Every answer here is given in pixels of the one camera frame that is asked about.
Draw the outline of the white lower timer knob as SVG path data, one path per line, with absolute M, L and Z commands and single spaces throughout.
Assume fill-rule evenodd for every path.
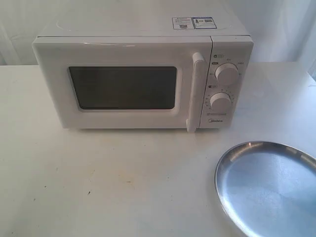
M 229 95 L 223 92 L 219 92 L 211 96 L 209 102 L 211 109 L 217 113 L 225 113 L 232 106 Z

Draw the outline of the white microwave oven body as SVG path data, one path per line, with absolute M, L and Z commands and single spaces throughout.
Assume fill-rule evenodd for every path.
M 173 17 L 212 17 L 217 29 L 175 30 Z M 171 7 L 161 10 L 157 7 L 136 10 L 118 6 L 73 7 L 38 37 L 210 37 L 213 46 L 198 129 L 218 129 L 231 124 L 253 48 L 250 34 L 231 11 L 218 8 L 211 13 L 206 7 L 184 11 Z M 232 63 L 238 69 L 238 79 L 232 84 L 221 84 L 215 77 L 215 70 L 225 63 Z M 209 99 L 219 92 L 231 99 L 232 106 L 225 113 L 214 112 L 210 106 Z

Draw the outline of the white and blue label sticker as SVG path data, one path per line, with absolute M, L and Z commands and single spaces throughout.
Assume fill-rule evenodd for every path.
M 172 25 L 175 30 L 217 29 L 212 17 L 173 17 Z

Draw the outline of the round steel tray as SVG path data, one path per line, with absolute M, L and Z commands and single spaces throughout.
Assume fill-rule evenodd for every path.
M 214 175 L 220 205 L 246 237 L 316 234 L 316 160 L 294 147 L 251 141 L 227 150 Z

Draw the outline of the white upper control knob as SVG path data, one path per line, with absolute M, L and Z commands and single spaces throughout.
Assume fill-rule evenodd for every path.
M 215 70 L 215 77 L 221 84 L 232 84 L 238 76 L 238 69 L 232 63 L 222 64 Z

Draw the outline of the white microwave door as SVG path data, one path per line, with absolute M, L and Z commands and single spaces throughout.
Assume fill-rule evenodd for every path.
M 210 37 L 38 37 L 64 128 L 199 128 Z

